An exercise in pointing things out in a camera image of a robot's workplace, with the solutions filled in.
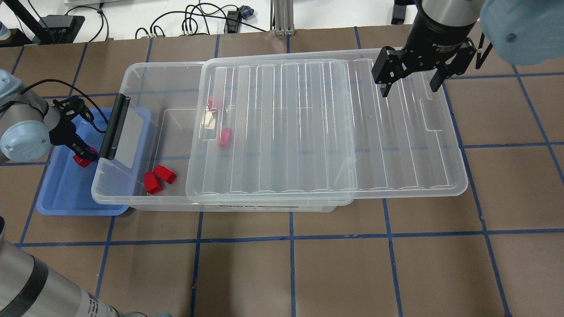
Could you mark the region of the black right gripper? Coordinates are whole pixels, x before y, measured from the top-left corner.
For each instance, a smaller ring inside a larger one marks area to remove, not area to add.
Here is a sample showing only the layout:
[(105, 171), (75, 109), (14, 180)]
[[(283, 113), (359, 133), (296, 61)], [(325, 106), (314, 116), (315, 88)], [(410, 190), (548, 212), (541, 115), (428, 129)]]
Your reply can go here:
[(375, 84), (386, 98), (395, 82), (407, 78), (412, 71), (432, 70), (430, 88), (437, 92), (445, 80), (466, 72), (477, 49), (469, 38), (474, 23), (465, 26), (441, 24), (427, 13), (416, 14), (403, 49), (381, 48), (372, 67)]

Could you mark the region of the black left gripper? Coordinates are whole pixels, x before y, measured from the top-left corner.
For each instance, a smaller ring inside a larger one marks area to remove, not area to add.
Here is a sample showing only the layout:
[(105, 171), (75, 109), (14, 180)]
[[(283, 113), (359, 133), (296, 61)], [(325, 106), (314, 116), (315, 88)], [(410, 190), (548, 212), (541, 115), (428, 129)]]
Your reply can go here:
[(82, 160), (98, 160), (99, 155), (78, 134), (73, 119), (77, 116), (91, 115), (82, 98), (54, 99), (50, 111), (58, 111), (60, 116), (56, 126), (49, 132), (53, 146), (66, 146)]

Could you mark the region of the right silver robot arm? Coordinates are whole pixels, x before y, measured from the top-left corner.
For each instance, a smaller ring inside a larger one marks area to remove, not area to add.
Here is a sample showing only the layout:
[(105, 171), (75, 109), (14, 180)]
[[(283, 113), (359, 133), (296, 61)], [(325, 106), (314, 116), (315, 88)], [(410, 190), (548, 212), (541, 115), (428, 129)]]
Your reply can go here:
[(397, 0), (417, 14), (401, 49), (385, 46), (372, 68), (386, 98), (395, 82), (415, 72), (435, 70), (430, 88), (464, 74), (471, 61), (479, 69), (495, 50), (515, 66), (532, 66), (563, 56), (564, 4), (561, 0)]

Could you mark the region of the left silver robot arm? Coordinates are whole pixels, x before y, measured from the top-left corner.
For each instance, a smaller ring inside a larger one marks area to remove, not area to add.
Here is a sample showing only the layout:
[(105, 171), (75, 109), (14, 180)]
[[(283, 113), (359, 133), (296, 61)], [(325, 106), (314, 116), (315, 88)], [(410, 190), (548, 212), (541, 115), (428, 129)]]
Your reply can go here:
[[(81, 160), (99, 155), (77, 134), (76, 116), (93, 120), (86, 96), (49, 103), (6, 70), (1, 71), (1, 163), (30, 162), (44, 157), (51, 146), (65, 146)], [(40, 259), (5, 239), (1, 219), (1, 315), (3, 317), (124, 317), (51, 269)]]

